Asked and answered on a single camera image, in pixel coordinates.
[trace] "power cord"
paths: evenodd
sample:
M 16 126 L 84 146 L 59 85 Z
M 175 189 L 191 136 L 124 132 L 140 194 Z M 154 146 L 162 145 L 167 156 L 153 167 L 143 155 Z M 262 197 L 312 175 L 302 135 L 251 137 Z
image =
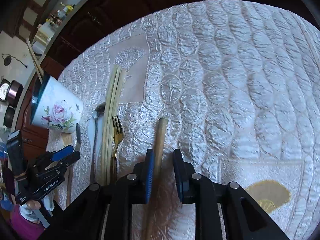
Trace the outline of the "power cord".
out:
M 6 58 L 7 58 L 7 57 L 6 57 L 6 58 L 4 58 L 4 57 L 3 57 L 4 55 L 9 55 L 10 57 L 15 58 L 16 60 L 20 61 L 22 65 L 24 65 L 26 68 L 28 68 L 28 66 L 27 66 L 27 65 L 25 65 L 21 60 L 17 59 L 17 58 L 16 58 L 16 57 L 14 57 L 14 56 L 11 56 L 11 55 L 10 55 L 10 54 L 8 54 L 8 53 L 3 53 L 3 54 L 2 54 L 2 58 L 3 58 L 4 60 L 6 60 Z

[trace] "tablecloth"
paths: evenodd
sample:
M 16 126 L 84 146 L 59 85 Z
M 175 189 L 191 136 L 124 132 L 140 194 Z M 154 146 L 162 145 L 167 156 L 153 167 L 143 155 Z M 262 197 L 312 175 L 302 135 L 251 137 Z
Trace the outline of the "tablecloth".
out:
M 118 109 L 125 131 L 118 177 L 152 147 L 157 119 L 169 118 L 154 239 L 195 238 L 195 207 L 177 197 L 175 148 L 212 181 L 284 187 L 287 202 L 269 215 L 290 239 L 307 239 L 320 220 L 319 37 L 290 11 L 210 0 L 153 13 L 98 41 L 59 77 L 84 102 L 72 199 L 89 185 L 87 124 L 119 65 L 127 73 Z M 62 147 L 59 133 L 50 131 L 47 150 Z M 65 208 L 66 183 L 57 195 Z M 142 216 L 135 205 L 133 239 L 140 239 Z

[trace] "purple sleeve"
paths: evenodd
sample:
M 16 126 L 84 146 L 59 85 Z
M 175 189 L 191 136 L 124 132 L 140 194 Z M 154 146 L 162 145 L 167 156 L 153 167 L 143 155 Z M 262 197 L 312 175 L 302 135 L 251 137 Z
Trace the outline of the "purple sleeve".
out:
M 15 205 L 8 222 L 23 240 L 36 240 L 44 231 L 41 223 L 34 224 L 22 217 L 19 205 Z

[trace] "spoon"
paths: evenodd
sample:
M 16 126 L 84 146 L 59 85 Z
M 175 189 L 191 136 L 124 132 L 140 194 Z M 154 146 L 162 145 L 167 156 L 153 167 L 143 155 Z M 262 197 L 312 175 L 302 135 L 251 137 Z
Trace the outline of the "spoon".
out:
M 106 103 L 103 102 L 98 105 L 92 113 L 92 117 L 94 119 L 94 123 L 96 126 L 96 130 L 94 133 L 94 141 L 93 141 L 93 151 L 91 156 L 91 169 L 90 169 L 90 184 L 96 183 L 96 169 L 95 169 L 95 153 L 96 153 L 96 146 L 97 146 L 97 136 L 98 136 L 98 118 L 101 114 L 104 113 L 104 108 Z

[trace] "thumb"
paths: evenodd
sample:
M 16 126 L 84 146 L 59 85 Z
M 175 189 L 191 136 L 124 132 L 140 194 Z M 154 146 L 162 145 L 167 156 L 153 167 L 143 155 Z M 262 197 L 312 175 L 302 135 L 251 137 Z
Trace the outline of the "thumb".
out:
M 27 201 L 27 206 L 28 206 L 28 208 L 30 208 L 32 210 L 41 208 L 41 204 L 35 200 Z

